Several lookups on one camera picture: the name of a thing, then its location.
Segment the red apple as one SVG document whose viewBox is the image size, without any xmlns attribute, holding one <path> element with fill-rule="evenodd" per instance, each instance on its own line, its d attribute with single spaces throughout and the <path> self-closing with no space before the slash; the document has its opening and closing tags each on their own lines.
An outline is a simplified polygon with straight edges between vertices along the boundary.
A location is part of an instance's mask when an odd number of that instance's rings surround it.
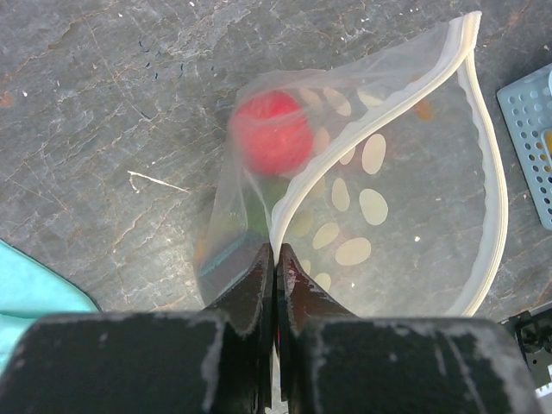
<svg viewBox="0 0 552 414">
<path fill-rule="evenodd" d="M 238 105 L 229 132 L 254 173 L 280 175 L 310 156 L 313 133 L 301 105 L 283 91 L 257 94 Z"/>
</svg>

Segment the green mango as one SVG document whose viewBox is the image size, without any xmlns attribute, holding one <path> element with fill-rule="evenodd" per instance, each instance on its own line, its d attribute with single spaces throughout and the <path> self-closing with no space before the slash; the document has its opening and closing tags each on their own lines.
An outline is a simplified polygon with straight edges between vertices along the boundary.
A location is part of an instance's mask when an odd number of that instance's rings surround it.
<svg viewBox="0 0 552 414">
<path fill-rule="evenodd" d="M 289 179 L 259 176 L 247 182 L 243 192 L 248 228 L 268 237 L 274 205 L 285 195 Z"/>
</svg>

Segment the clear dotted zip bag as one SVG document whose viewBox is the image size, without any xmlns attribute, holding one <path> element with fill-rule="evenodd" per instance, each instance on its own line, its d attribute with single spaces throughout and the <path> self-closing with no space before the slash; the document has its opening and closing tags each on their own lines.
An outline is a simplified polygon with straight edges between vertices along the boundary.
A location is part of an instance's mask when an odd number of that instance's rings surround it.
<svg viewBox="0 0 552 414">
<path fill-rule="evenodd" d="M 307 161 L 280 175 L 248 169 L 229 132 L 214 206 L 193 261 L 211 303 L 264 244 L 291 246 L 304 271 L 362 317 L 471 316 L 498 271 L 507 190 L 475 69 L 481 14 L 435 25 L 329 70 L 273 71 L 243 86 L 283 91 L 313 133 Z M 268 237 L 248 228 L 253 177 L 289 179 Z"/>
</svg>

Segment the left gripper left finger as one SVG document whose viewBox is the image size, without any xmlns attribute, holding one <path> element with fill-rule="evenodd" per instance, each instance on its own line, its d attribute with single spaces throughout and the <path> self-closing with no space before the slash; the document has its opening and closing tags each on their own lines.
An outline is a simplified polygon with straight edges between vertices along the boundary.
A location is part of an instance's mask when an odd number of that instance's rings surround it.
<svg viewBox="0 0 552 414">
<path fill-rule="evenodd" d="M 262 413 L 271 404 L 273 254 L 203 310 L 61 313 L 1 378 L 4 413 Z"/>
</svg>

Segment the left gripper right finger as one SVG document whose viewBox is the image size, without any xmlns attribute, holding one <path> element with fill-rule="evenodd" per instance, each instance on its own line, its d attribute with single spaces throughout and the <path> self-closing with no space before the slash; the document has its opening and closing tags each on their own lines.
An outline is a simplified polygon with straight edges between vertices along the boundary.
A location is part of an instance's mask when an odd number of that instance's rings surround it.
<svg viewBox="0 0 552 414">
<path fill-rule="evenodd" d="M 465 317 L 361 318 L 302 268 L 277 265 L 282 395 L 293 413 L 536 413 L 518 348 Z"/>
</svg>

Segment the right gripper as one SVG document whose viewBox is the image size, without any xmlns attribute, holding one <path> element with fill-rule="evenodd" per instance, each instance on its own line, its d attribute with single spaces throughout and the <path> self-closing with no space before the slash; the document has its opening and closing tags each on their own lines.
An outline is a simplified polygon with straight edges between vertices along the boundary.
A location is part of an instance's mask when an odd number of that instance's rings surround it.
<svg viewBox="0 0 552 414">
<path fill-rule="evenodd" d="M 515 339 L 541 404 L 551 403 L 551 303 L 499 322 Z"/>
</svg>

